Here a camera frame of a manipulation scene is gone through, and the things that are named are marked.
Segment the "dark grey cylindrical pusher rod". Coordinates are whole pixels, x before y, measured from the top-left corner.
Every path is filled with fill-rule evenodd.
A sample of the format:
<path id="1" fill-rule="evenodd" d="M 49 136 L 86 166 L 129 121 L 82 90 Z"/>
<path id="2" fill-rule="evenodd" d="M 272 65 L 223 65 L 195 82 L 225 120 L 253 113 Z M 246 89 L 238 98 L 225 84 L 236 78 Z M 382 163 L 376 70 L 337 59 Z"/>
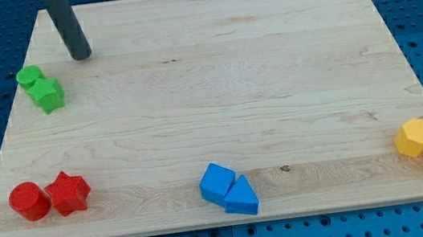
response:
<path id="1" fill-rule="evenodd" d="M 92 48 L 69 0 L 42 0 L 42 3 L 73 60 L 88 59 Z"/>

